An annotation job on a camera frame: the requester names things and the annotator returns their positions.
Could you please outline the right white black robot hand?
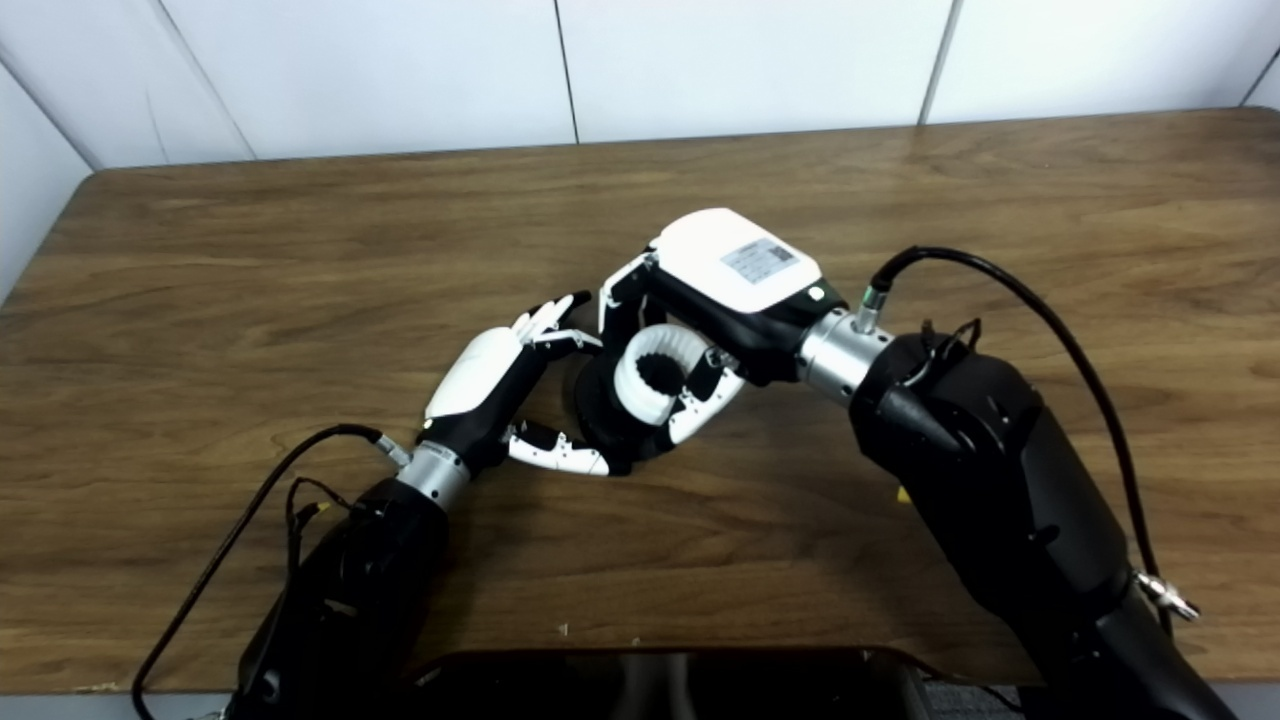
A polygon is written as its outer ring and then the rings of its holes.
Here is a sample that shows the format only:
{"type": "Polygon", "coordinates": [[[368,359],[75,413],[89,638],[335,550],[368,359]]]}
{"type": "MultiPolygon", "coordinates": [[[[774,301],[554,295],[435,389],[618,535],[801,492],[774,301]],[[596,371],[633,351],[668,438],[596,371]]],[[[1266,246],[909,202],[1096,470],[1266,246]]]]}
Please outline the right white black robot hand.
{"type": "Polygon", "coordinates": [[[668,224],[602,286],[612,398],[640,459],[696,434],[748,383],[797,383],[803,343],[847,309],[805,252],[727,208],[668,224]]]}

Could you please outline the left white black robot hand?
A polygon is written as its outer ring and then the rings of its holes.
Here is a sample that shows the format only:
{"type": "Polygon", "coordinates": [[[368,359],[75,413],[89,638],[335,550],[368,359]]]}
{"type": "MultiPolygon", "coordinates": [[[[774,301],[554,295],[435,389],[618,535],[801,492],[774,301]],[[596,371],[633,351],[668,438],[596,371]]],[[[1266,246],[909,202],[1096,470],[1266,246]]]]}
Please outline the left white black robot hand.
{"type": "Polygon", "coordinates": [[[511,325],[472,338],[424,409],[419,442],[445,448],[471,477],[507,459],[556,471],[612,475],[602,451],[517,418],[550,364],[571,354],[602,352],[598,338],[564,328],[590,297],[584,290],[549,300],[511,325]]]}

